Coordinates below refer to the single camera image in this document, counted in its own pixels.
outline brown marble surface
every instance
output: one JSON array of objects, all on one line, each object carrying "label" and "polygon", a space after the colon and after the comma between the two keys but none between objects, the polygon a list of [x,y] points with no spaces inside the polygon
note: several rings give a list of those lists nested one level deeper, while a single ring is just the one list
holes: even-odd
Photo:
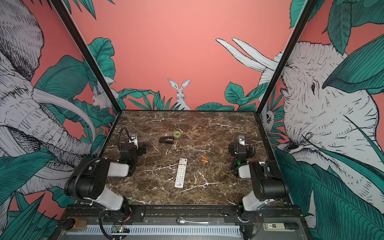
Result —
[{"label": "brown marble surface", "polygon": [[[126,111],[107,143],[103,157],[118,159],[116,142],[121,127],[136,133],[147,153],[138,159],[132,177],[110,177],[107,186],[132,204],[231,205],[252,190],[250,180],[229,173],[232,157],[228,144],[245,134],[247,144],[256,143],[251,161],[267,160],[253,113]],[[182,133],[174,145],[161,144],[162,136]],[[202,155],[208,163],[201,161]],[[187,158],[182,189],[175,188],[179,158]]]}]

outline black lid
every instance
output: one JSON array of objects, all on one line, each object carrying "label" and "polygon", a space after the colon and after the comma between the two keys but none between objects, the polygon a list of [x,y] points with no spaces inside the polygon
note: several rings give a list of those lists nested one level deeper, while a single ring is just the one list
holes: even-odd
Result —
[{"label": "black lid", "polygon": [[74,218],[68,218],[67,220],[65,220],[63,222],[62,228],[64,230],[69,230],[69,229],[73,228],[73,226],[74,226]]}]

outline animal eye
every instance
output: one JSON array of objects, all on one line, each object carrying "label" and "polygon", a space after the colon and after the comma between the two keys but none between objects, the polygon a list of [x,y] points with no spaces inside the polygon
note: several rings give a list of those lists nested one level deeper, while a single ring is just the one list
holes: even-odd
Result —
[{"label": "animal eye", "polygon": [[313,92],[313,95],[314,95],[314,83],[312,83],[311,89],[312,89],[312,92]]}]

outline metal spoon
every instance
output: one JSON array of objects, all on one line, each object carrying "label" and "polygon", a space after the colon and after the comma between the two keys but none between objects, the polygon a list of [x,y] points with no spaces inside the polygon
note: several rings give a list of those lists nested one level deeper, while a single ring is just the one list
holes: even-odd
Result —
[{"label": "metal spoon", "polygon": [[178,218],[176,219],[176,223],[179,224],[179,225],[182,225],[182,224],[184,224],[184,223],[186,223],[186,222],[199,223],[199,224],[203,224],[203,225],[205,225],[205,226],[208,226],[208,225],[209,225],[209,222],[193,222],[193,221],[187,221],[187,220],[185,220],[185,218],[183,218],[183,217],[178,217]]}]

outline white remote control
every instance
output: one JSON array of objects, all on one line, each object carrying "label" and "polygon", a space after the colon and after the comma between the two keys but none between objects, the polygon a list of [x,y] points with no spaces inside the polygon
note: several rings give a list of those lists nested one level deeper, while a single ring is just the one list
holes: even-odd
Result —
[{"label": "white remote control", "polygon": [[177,168],[175,187],[183,188],[184,187],[184,176],[185,169],[187,168],[187,160],[186,158],[180,158],[179,167]]}]

